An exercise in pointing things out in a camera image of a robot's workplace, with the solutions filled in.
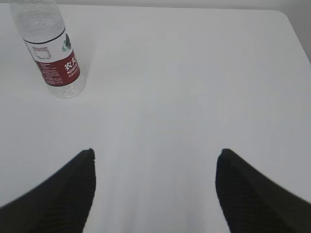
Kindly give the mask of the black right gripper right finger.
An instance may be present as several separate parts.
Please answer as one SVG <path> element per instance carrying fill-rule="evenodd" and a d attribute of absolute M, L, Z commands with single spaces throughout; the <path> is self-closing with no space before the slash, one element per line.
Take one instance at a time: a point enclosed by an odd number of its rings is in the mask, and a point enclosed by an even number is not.
<path fill-rule="evenodd" d="M 230 149 L 217 159 L 215 188 L 232 233 L 309 233 L 311 204 Z"/>

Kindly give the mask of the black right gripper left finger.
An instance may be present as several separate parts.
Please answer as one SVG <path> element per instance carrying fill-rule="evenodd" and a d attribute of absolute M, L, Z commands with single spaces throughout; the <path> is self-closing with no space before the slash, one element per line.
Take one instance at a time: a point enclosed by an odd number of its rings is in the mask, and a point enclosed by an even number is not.
<path fill-rule="evenodd" d="M 2 233 L 81 233 L 96 190 L 95 152 L 83 150 L 0 209 Z"/>

